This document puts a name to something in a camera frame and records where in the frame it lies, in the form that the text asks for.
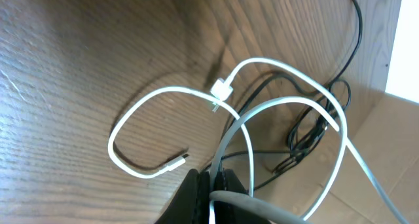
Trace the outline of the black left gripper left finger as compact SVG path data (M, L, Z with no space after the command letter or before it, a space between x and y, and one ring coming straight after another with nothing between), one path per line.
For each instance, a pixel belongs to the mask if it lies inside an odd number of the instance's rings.
M191 169L155 224L208 224L210 175Z

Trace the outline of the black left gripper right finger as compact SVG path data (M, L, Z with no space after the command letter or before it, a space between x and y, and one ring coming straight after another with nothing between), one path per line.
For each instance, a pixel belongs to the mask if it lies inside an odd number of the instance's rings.
M241 181L231 169L218 172L215 190L247 194ZM215 201L214 210L216 224L270 224L269 220L227 202Z

